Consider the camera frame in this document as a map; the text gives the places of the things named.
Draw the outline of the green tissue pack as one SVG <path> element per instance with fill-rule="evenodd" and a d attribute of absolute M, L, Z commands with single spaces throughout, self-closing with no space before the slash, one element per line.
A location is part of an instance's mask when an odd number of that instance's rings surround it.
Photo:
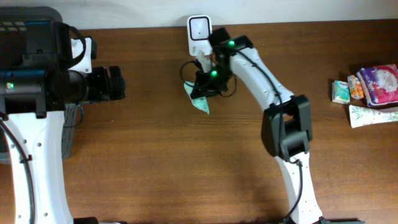
<path fill-rule="evenodd" d="M 335 80 L 332 83 L 331 101 L 340 104 L 350 102 L 349 86 L 346 82 Z"/>

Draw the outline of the orange tissue pack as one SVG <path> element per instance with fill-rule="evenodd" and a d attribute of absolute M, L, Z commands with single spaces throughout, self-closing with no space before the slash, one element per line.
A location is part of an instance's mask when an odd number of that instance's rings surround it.
<path fill-rule="evenodd" d="M 364 92 L 359 78 L 357 78 L 354 75 L 350 75 L 347 79 L 348 79 L 348 86 L 351 97 L 356 100 L 363 99 Z"/>

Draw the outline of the white bamboo print tube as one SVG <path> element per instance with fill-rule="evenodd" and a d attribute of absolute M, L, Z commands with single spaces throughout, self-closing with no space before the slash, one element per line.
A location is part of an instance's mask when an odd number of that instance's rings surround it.
<path fill-rule="evenodd" d="M 349 120 L 352 128 L 397 122 L 397 107 L 375 110 L 360 106 L 349 105 Z"/>

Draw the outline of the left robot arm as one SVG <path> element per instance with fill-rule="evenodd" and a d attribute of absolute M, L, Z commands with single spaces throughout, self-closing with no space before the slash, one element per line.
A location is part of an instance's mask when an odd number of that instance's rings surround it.
<path fill-rule="evenodd" d="M 74 218 L 63 177 L 66 120 L 83 105 L 125 97 L 117 66 L 92 67 L 96 42 L 51 7 L 1 8 L 1 130 L 9 151 L 16 223 L 97 223 Z"/>

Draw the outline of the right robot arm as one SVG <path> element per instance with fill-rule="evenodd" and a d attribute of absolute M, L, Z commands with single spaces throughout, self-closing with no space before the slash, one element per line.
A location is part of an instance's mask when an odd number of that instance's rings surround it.
<path fill-rule="evenodd" d="M 294 95 L 273 76 L 247 36 L 231 38 L 219 28 L 207 40 L 210 57 L 193 60 L 198 71 L 190 98 L 221 95 L 232 77 L 239 78 L 263 111 L 262 143 L 284 178 L 289 212 L 283 223 L 321 223 L 309 166 L 313 133 L 308 98 Z"/>

